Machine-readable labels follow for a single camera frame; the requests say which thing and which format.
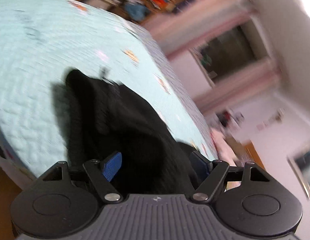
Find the black garment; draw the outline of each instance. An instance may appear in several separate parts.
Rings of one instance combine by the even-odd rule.
[[[68,74],[66,85],[71,165],[119,151],[123,163],[112,184],[124,196],[194,192],[197,177],[186,154],[146,100],[125,85],[89,78],[79,70]]]

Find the blue patterned fabric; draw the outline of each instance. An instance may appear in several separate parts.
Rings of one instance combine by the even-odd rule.
[[[13,149],[4,147],[6,157],[35,176],[67,160],[64,79],[71,68],[125,84],[152,105],[175,139],[214,158],[125,20],[72,0],[0,0],[0,133]]]

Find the light blue bedsheet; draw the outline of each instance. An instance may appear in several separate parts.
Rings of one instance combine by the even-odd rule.
[[[18,166],[39,176],[67,160],[64,80],[70,68],[97,78],[106,69],[108,79],[122,82],[152,105],[175,139],[196,145],[213,159],[125,20],[72,0],[0,0],[0,145]]]

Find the wooden floor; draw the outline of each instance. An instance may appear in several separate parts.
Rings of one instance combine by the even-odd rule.
[[[0,240],[13,240],[10,222],[10,204],[21,189],[0,168]]]

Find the silver screw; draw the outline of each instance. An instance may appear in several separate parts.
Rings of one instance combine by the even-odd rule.
[[[205,201],[208,200],[208,196],[204,193],[195,193],[193,199],[196,201]]]
[[[104,198],[108,201],[118,201],[120,200],[120,195],[117,193],[108,193]]]

